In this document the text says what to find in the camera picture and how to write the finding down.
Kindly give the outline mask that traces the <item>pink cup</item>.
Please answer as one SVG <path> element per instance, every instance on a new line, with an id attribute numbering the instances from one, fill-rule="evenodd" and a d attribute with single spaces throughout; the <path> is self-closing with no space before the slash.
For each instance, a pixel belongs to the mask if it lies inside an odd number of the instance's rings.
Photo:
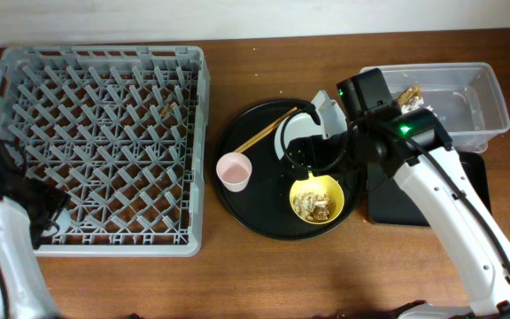
<path id="1" fill-rule="evenodd" d="M 228 152 L 216 163 L 216 175 L 228 191 L 243 191 L 251 178 L 252 164 L 240 152 Z"/>

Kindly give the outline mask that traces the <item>white tissue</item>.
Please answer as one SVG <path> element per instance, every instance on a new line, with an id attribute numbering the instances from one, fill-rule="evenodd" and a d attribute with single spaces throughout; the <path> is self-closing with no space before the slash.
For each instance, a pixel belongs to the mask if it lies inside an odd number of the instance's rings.
<path id="1" fill-rule="evenodd" d="M 426 109 L 431 112 L 434 112 L 434 109 L 431 105 L 426 105 L 423 97 L 412 97 L 405 104 L 401 106 L 402 114 L 410 113 L 416 110 Z"/>

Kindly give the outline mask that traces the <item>gold snack wrapper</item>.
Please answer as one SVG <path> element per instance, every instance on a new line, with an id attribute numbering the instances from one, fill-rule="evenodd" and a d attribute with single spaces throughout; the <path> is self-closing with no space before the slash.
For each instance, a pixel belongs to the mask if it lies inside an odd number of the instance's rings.
<path id="1" fill-rule="evenodd" d="M 418 85 L 405 89 L 397 98 L 400 106 L 412 105 L 421 99 L 421 87 Z"/>

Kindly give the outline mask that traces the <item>blue cup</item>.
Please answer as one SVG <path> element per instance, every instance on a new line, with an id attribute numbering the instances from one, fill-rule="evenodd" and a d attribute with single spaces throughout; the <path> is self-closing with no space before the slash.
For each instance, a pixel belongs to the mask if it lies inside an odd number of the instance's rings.
<path id="1" fill-rule="evenodd" d="M 50 225 L 43 231 L 43 237 L 59 236 L 68 231 L 71 225 L 71 216 L 66 208 L 50 219 Z"/>

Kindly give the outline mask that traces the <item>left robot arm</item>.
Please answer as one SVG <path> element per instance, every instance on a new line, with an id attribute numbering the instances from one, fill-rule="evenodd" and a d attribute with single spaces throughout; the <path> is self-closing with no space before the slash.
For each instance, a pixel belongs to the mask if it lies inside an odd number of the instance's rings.
<path id="1" fill-rule="evenodd" d="M 69 194 L 27 176 L 27 157 L 0 139 L 0 318 L 59 318 L 35 250 L 63 230 Z"/>

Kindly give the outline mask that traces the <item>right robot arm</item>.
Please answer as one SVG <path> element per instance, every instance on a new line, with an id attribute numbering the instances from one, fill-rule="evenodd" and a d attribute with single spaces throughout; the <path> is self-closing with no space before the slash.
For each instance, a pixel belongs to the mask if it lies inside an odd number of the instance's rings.
<path id="1" fill-rule="evenodd" d="M 382 318 L 510 318 L 510 242 L 466 178 L 452 139 L 427 109 L 403 113 L 378 68 L 339 82 L 346 113 L 341 150 L 326 175 L 343 160 L 378 163 L 423 214 L 465 287 L 465 307 L 436 307 L 417 300 Z"/>

